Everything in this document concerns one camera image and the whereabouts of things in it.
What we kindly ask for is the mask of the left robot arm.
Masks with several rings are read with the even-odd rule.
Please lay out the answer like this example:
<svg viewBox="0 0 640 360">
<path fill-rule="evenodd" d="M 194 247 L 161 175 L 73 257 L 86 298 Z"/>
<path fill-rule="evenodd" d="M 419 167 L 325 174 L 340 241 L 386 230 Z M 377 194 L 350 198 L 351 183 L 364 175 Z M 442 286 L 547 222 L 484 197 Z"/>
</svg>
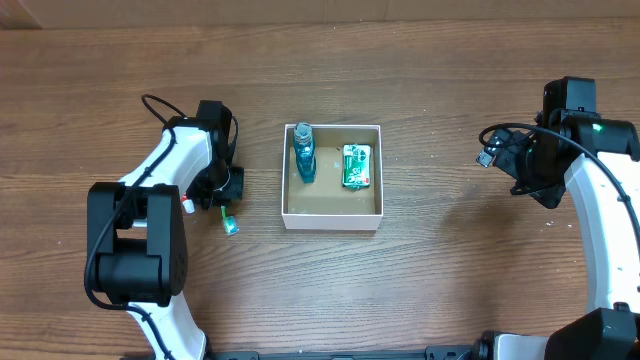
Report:
<svg viewBox="0 0 640 360">
<path fill-rule="evenodd" d="M 84 290 L 95 306 L 131 315 L 153 358 L 211 359 L 183 292 L 184 216 L 242 199 L 244 170 L 232 163 L 238 121 L 222 102 L 203 100 L 195 116 L 161 122 L 160 143 L 134 171 L 89 189 Z"/>
</svg>

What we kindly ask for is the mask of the white open cardboard box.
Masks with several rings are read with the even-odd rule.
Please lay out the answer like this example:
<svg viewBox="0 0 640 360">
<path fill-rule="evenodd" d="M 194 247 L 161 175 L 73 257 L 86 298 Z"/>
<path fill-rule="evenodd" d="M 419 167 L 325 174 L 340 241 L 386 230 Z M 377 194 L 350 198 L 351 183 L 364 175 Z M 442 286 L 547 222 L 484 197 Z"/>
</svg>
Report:
<svg viewBox="0 0 640 360">
<path fill-rule="evenodd" d="M 375 231 L 384 216 L 382 132 L 378 125 L 313 126 L 315 181 L 304 183 L 296 167 L 294 126 L 284 127 L 281 216 L 288 230 Z M 371 184 L 360 190 L 342 184 L 343 147 L 369 145 Z"/>
</svg>

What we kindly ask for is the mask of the green white soap bar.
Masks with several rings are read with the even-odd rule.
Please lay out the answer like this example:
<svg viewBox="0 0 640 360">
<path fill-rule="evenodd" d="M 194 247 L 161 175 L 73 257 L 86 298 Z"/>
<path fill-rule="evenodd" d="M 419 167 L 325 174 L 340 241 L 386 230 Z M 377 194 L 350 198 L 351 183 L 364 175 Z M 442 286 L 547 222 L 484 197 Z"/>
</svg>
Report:
<svg viewBox="0 0 640 360">
<path fill-rule="evenodd" d="M 345 144 L 343 146 L 342 185 L 359 190 L 371 185 L 372 148 L 367 144 Z"/>
</svg>

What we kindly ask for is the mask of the red green toothpaste tube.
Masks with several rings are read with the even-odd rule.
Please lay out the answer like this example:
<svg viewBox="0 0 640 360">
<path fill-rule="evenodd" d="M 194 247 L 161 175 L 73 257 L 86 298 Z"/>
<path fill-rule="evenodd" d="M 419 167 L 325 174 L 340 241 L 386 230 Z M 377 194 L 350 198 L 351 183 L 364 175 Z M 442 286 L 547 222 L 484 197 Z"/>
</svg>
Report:
<svg viewBox="0 0 640 360">
<path fill-rule="evenodd" d="M 194 202 L 186 195 L 182 197 L 182 206 L 187 214 L 193 214 L 195 212 Z"/>
</svg>

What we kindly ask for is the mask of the green white toothbrush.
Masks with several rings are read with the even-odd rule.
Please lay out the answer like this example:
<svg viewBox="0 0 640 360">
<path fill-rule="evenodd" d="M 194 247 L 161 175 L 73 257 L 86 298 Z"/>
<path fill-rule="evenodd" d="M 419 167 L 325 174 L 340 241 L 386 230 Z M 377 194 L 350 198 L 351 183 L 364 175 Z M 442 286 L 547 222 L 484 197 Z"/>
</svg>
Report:
<svg viewBox="0 0 640 360">
<path fill-rule="evenodd" d="M 239 232 L 239 227 L 234 216 L 227 213 L 227 207 L 221 206 L 222 223 L 227 236 L 233 236 Z"/>
</svg>

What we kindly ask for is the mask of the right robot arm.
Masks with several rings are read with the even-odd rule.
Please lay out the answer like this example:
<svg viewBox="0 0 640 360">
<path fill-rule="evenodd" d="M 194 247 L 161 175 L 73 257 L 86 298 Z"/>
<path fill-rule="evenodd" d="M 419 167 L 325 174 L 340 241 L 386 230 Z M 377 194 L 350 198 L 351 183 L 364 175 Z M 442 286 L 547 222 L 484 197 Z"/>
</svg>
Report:
<svg viewBox="0 0 640 360">
<path fill-rule="evenodd" d="M 639 356 L 639 136 L 597 110 L 596 83 L 547 83 L 534 123 L 483 129 L 478 164 L 494 166 L 547 209 L 569 194 L 587 269 L 585 315 L 548 337 L 486 331 L 471 359 L 636 359 Z"/>
</svg>

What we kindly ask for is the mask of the blue mouthwash bottle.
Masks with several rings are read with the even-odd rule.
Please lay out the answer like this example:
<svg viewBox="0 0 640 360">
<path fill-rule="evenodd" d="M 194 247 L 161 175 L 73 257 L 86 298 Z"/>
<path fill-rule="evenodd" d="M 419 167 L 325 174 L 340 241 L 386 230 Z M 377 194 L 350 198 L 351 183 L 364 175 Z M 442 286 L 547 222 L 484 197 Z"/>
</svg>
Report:
<svg viewBox="0 0 640 360">
<path fill-rule="evenodd" d="M 306 122 L 299 122 L 294 127 L 294 150 L 296 166 L 304 183 L 315 181 L 316 157 L 313 128 Z"/>
</svg>

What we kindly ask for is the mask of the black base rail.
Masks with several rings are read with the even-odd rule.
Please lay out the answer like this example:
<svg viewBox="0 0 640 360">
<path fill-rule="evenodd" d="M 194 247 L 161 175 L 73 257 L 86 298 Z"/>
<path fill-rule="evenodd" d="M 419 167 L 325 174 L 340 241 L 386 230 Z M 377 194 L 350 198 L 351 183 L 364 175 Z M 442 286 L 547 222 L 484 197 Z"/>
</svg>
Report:
<svg viewBox="0 0 640 360">
<path fill-rule="evenodd" d="M 212 352 L 212 360 L 472 360 L 468 345 L 435 345 L 423 350 L 375 350 L 264 354 L 256 351 Z"/>
</svg>

